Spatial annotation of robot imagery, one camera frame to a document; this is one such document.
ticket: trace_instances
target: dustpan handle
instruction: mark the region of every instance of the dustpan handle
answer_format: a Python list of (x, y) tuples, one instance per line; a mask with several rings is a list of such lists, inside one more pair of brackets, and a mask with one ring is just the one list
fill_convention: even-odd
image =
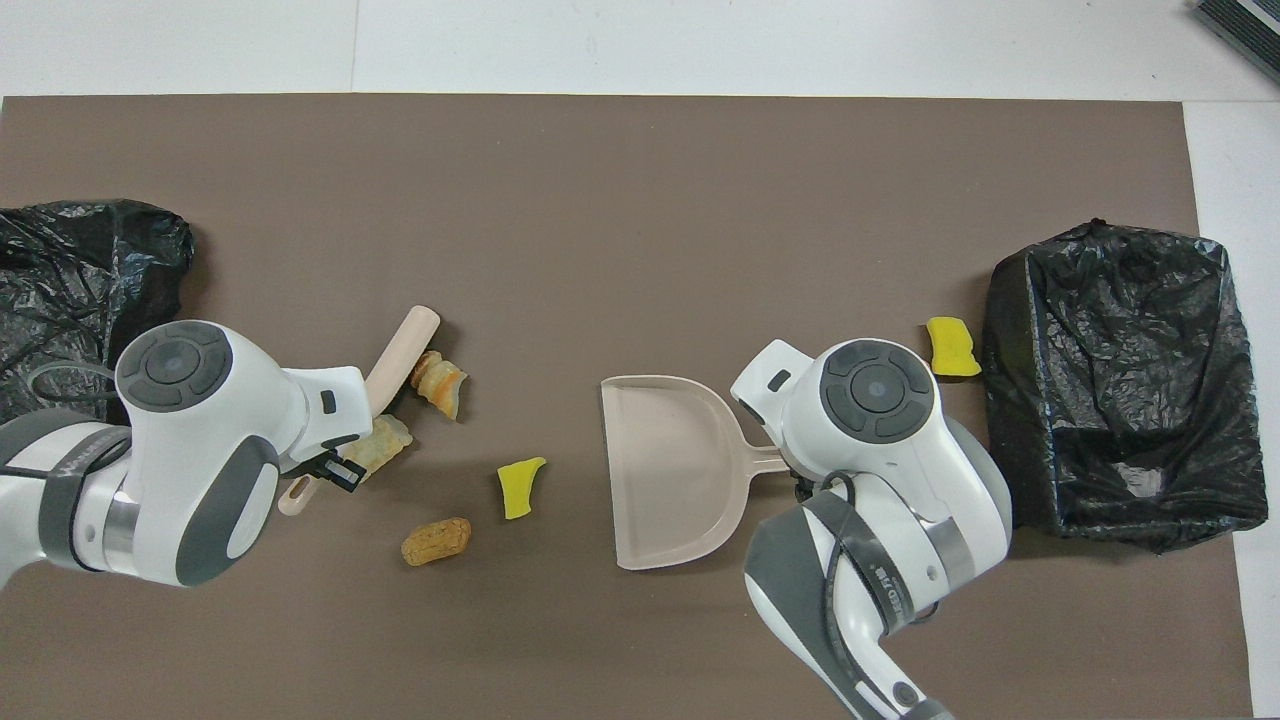
[(787, 466), (786, 461), (782, 460), (782, 455), (778, 452), (777, 447), (755, 447), (749, 445), (750, 455), (748, 457), (748, 465), (751, 475), (763, 475), (764, 473), (790, 473), (791, 468)]

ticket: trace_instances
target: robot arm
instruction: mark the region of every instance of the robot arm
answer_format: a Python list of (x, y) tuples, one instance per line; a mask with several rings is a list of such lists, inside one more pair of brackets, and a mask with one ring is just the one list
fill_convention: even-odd
[(756, 611), (854, 717), (950, 719), (878, 642), (1004, 559), (1009, 491), (995, 464), (896, 343), (856, 340), (812, 359), (774, 341), (731, 392), (824, 488), (753, 537)]
[(282, 471), (320, 456), (355, 489), (362, 469), (335, 450), (370, 432), (371, 396), (390, 400), (438, 327), (415, 307), (367, 389), (356, 368), (282, 369), (214, 323), (143, 333), (115, 369), (131, 428), (61, 409), (0, 427), (0, 588), (40, 559), (184, 587), (219, 575), (256, 542)]

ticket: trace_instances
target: wooden handle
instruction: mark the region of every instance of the wooden handle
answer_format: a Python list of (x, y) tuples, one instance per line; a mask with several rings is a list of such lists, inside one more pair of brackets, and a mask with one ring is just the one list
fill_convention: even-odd
[[(404, 378), (413, 370), (417, 359), (431, 342), (435, 331), (440, 328), (440, 315), (430, 307), (415, 305), (404, 315), (404, 322), (392, 336), (374, 369), (365, 378), (365, 391), (369, 393), (369, 414), (378, 416), (396, 398)], [(289, 489), (275, 501), (275, 506), (285, 515), (297, 515), (311, 502), (311, 497), (324, 482), (311, 475), (293, 480)]]
[(399, 329), (392, 336), (383, 350), (381, 357), (374, 364), (374, 369), (365, 378), (365, 389), (369, 391), (369, 411), (375, 418), (387, 410), (387, 406), (396, 398), (404, 378), (413, 370), (417, 359), (426, 350), (426, 343), (431, 342), (431, 336), (440, 328), (440, 316), (430, 307), (415, 305)]

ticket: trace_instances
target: food scrap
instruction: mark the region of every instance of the food scrap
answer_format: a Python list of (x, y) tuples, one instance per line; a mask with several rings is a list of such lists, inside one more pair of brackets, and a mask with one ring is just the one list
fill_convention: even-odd
[(530, 457), (498, 468), (498, 482), (502, 483), (502, 505), (508, 520), (524, 518), (532, 511), (532, 507), (529, 506), (529, 493), (534, 489), (534, 475), (545, 464), (545, 457)]
[(435, 350), (429, 350), (417, 359), (408, 384), (436, 406), (451, 420), (458, 419), (458, 393), (467, 374), (457, 365), (445, 360)]
[(449, 518), (410, 533), (401, 543), (401, 556), (404, 562), (417, 568), (462, 552), (470, 541), (471, 523), (466, 518)]
[(413, 442), (404, 423), (392, 415), (374, 418), (374, 432), (352, 442), (342, 451), (344, 460), (351, 460), (365, 469), (365, 479), (385, 465), (399, 451)]
[(972, 378), (982, 372), (973, 357), (973, 337), (960, 318), (929, 318), (925, 323), (933, 342), (933, 374)]

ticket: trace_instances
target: black garbage bag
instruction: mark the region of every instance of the black garbage bag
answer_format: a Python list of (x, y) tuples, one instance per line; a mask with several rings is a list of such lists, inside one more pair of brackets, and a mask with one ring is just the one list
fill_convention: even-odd
[(982, 337), (1016, 524), (1158, 553), (1266, 520), (1249, 341), (1221, 245), (1083, 224), (1000, 263)]
[[(59, 360), (114, 368), (129, 341), (178, 314), (193, 255), (186, 220), (133, 200), (0, 209), (0, 423), (54, 405), (123, 423), (119, 401), (42, 400), (27, 375)], [(40, 387), (67, 398), (113, 389), (81, 370)]]

